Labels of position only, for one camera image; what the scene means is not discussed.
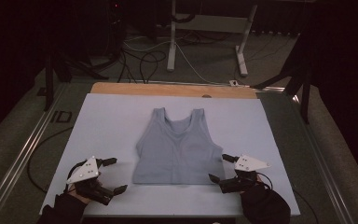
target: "gray tank top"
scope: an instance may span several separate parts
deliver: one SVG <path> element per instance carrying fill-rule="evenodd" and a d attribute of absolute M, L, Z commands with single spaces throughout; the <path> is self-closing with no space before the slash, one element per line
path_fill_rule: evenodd
<path fill-rule="evenodd" d="M 136 149 L 135 184 L 205 185 L 213 184 L 208 174 L 225 177 L 223 149 L 212 141 L 203 109 L 181 120 L 170 120 L 165 108 L 154 109 Z"/>

